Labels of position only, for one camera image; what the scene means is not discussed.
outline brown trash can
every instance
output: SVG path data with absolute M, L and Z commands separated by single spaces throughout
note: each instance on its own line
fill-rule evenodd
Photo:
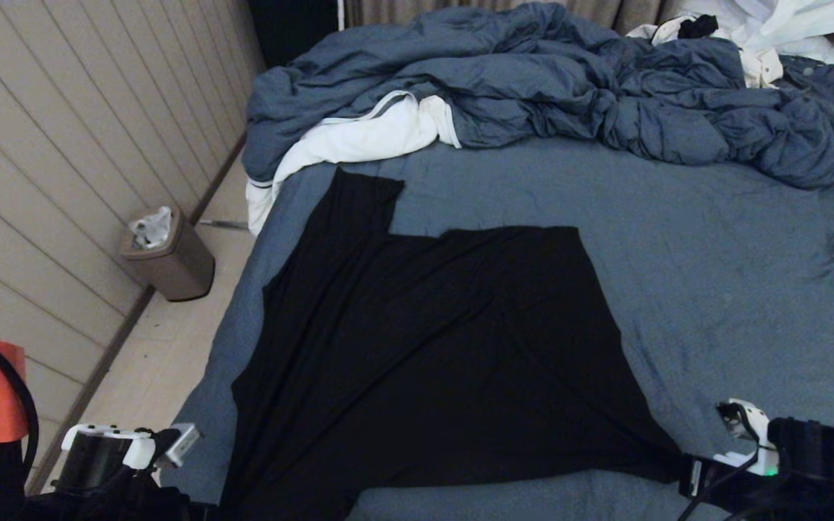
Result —
M 133 217 L 136 221 L 159 211 L 149 208 Z M 211 291 L 214 281 L 214 256 L 201 241 L 195 227 L 182 216 L 179 208 L 172 208 L 169 237 L 166 242 L 150 250 L 140 250 L 129 229 L 122 238 L 120 255 L 129 260 L 137 273 L 149 281 L 166 300 L 200 299 Z

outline curtain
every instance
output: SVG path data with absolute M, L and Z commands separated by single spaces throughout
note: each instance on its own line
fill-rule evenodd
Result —
M 433 9 L 452 6 L 483 7 L 500 11 L 530 0 L 344 0 L 350 26 L 369 23 L 405 24 Z M 553 0 L 570 12 L 617 33 L 626 34 L 643 23 L 656 23 L 665 0 Z

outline floor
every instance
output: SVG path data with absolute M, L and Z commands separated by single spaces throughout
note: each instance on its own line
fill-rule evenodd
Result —
M 246 173 L 241 157 L 215 192 L 202 219 L 246 221 Z M 198 226 L 217 261 L 211 293 L 189 302 L 169 302 L 153 294 L 109 373 L 96 390 L 82 421 L 152 428 L 173 418 L 205 372 L 211 340 L 234 294 L 255 237 L 248 231 Z M 59 477 L 66 452 L 47 482 Z M 50 491 L 48 485 L 44 492 Z

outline bed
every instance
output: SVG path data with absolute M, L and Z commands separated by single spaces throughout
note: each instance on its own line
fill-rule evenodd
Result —
M 806 59 L 785 59 L 784 68 L 783 89 L 805 90 L 834 114 L 834 68 Z M 361 114 L 362 106 L 337 113 Z M 405 182 L 393 234 L 578 228 L 630 369 L 653 418 L 682 451 L 748 451 L 713 407 L 730 397 L 751 400 L 772 418 L 834 423 L 834 179 L 801 189 L 748 164 L 673 164 L 565 136 L 496 148 L 437 141 L 343 169 Z M 261 288 L 292 253 L 334 170 L 314 164 L 281 184 L 205 376 L 179 413 L 204 439 L 184 468 L 164 472 L 163 483 L 193 500 L 221 496 L 236 422 L 231 383 L 264 330 Z M 496 485 L 371 489 L 350 519 L 673 519 L 685 505 L 676 484 L 586 471 Z M 698 519 L 723 515 L 706 505 L 695 512 Z

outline plastic bag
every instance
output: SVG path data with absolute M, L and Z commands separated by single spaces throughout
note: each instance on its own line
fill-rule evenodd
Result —
M 137 250 L 152 250 L 162 246 L 169 238 L 172 225 L 172 210 L 168 206 L 159 207 L 159 211 L 134 222 L 128 228 L 133 232 L 133 244 Z

